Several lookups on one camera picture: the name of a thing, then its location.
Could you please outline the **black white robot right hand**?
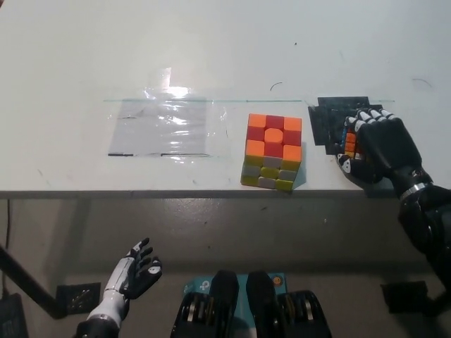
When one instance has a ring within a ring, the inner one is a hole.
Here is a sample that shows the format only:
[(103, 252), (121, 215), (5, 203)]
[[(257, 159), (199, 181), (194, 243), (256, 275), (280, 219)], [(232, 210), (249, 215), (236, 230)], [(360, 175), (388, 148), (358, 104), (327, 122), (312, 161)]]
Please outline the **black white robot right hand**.
[(422, 167), (422, 158), (402, 119), (385, 110), (360, 109), (347, 116), (345, 137), (354, 137), (358, 152), (346, 147), (346, 139), (335, 145), (341, 171), (357, 184), (391, 181), (399, 199), (433, 184)]

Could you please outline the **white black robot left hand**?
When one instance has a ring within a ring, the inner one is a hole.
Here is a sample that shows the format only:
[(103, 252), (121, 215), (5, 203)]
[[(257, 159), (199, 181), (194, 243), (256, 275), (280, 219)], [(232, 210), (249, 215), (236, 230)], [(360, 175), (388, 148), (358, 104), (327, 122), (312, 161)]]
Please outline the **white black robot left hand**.
[(162, 276), (162, 262), (152, 256), (150, 239), (144, 238), (119, 260), (104, 291), (115, 291), (125, 299), (137, 299)]

